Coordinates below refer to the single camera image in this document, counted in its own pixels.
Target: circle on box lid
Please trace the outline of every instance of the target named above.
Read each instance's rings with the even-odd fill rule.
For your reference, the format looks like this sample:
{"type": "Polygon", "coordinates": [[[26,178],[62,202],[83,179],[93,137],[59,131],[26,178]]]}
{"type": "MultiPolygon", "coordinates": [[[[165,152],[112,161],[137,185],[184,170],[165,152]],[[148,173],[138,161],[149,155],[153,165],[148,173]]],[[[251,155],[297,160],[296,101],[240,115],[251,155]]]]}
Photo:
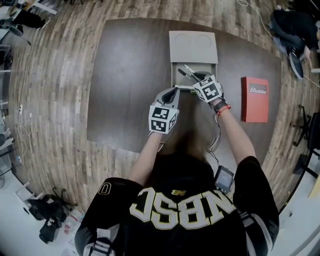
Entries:
{"type": "Polygon", "coordinates": [[[196,44],[201,48],[209,48],[211,46],[211,39],[206,35],[201,34],[196,38],[196,44]]]}
{"type": "Polygon", "coordinates": [[[191,43],[191,39],[188,35],[186,34],[178,34],[175,39],[174,39],[174,42],[176,45],[178,46],[182,46],[182,47],[185,47],[185,46],[188,46],[190,45],[191,43]]]}

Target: person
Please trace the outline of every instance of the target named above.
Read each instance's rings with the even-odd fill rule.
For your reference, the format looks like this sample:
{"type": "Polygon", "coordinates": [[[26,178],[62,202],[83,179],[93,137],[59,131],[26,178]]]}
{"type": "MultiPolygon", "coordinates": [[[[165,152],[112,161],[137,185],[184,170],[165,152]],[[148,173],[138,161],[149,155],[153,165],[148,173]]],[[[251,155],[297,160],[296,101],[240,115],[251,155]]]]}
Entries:
{"type": "Polygon", "coordinates": [[[320,30],[308,13],[277,9],[271,16],[270,28],[275,32],[273,40],[282,52],[287,53],[286,47],[303,52],[313,68],[310,53],[320,40],[320,30]]]}
{"type": "Polygon", "coordinates": [[[24,25],[37,30],[43,29],[50,22],[51,18],[42,19],[39,15],[17,8],[17,4],[6,6],[0,2],[0,20],[12,19],[16,25],[24,25]]]}
{"type": "Polygon", "coordinates": [[[76,232],[80,256],[266,256],[279,215],[253,144],[223,98],[210,103],[237,163],[233,201],[215,187],[210,165],[179,153],[158,155],[152,132],[128,178],[107,178],[76,232]]]}

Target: wooden table top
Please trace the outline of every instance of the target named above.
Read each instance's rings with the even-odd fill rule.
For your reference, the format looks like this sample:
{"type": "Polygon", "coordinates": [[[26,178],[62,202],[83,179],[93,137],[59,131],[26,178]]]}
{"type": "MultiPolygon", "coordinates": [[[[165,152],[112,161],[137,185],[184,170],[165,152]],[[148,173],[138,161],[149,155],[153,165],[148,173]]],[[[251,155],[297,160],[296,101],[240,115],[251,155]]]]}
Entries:
{"type": "MultiPolygon", "coordinates": [[[[237,36],[176,20],[145,18],[106,21],[91,78],[87,139],[114,148],[141,151],[149,133],[149,106],[159,92],[171,86],[169,31],[172,30],[215,33],[217,80],[222,84],[225,98],[239,122],[241,78],[255,77],[269,81],[268,123],[240,122],[262,164],[278,113],[281,60],[237,36]]],[[[194,95],[184,94],[181,98],[175,134],[181,134],[180,127],[188,130],[192,113],[196,120],[193,125],[200,127],[204,131],[202,136],[210,141],[217,127],[209,106],[194,95]]],[[[223,127],[216,156],[220,164],[231,170],[236,168],[223,127]]]]}

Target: electronic device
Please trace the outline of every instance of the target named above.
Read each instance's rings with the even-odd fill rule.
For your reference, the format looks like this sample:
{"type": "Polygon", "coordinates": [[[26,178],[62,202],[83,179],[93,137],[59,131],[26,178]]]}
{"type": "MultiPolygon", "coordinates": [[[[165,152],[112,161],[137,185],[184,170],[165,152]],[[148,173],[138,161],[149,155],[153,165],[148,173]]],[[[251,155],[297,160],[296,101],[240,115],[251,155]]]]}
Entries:
{"type": "Polygon", "coordinates": [[[234,174],[220,165],[214,177],[214,185],[223,191],[229,192],[234,182],[234,174]]]}
{"type": "Polygon", "coordinates": [[[269,114],[269,82],[265,79],[243,77],[242,115],[247,123],[267,123],[269,114]]]}

